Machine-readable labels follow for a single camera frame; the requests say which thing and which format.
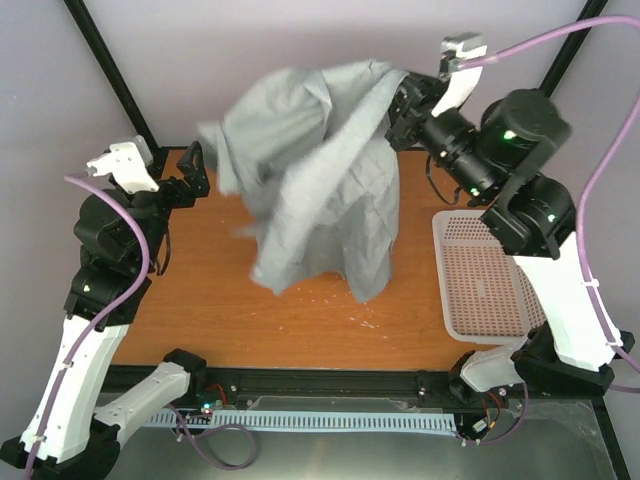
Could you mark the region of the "grey button-up shirt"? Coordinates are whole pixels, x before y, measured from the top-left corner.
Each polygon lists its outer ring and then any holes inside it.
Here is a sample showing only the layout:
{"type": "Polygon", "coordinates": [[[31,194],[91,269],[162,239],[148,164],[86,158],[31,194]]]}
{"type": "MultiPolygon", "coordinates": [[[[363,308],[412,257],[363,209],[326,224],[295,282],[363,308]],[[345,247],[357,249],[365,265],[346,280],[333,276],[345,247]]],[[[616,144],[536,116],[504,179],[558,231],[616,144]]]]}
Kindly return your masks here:
{"type": "Polygon", "coordinates": [[[280,294],[334,272],[367,302],[389,283],[400,175],[386,140],[405,77],[366,60],[259,80],[220,120],[198,127],[223,195],[243,200],[258,251],[251,279],[280,294]]]}

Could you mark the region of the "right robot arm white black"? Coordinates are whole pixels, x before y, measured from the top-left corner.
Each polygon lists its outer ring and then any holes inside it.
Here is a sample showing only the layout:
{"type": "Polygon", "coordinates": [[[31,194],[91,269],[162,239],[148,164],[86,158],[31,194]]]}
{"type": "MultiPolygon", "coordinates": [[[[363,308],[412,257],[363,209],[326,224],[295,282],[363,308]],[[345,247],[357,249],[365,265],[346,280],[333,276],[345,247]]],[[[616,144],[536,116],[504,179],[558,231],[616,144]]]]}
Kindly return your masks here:
{"type": "Polygon", "coordinates": [[[512,384],[601,396],[614,387],[612,361],[628,359],[635,339],[597,299],[569,191],[542,173],[570,125],[536,89],[508,93],[473,124],[449,99],[453,88],[409,74],[391,101],[387,140],[398,151],[421,146],[470,205],[483,208],[482,223],[527,276],[546,320],[507,345],[463,355],[450,370],[450,391],[461,402],[512,384]]]}

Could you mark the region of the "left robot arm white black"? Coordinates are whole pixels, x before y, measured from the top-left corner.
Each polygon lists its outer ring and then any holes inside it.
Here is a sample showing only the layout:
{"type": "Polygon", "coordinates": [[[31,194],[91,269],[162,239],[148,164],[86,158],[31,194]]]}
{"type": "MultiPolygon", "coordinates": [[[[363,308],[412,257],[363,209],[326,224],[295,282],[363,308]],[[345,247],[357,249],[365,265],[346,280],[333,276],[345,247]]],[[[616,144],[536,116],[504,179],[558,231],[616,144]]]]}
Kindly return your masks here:
{"type": "Polygon", "coordinates": [[[113,356],[154,276],[170,260],[169,220],[208,195],[199,143],[179,175],[154,178],[142,138],[116,143],[68,182],[87,192],[74,227],[81,265],[64,303],[62,337],[40,404],[23,433],[2,444],[2,460],[28,479],[103,479],[147,420],[174,401],[208,390],[206,363],[176,349],[106,406],[97,403],[113,356]]]}

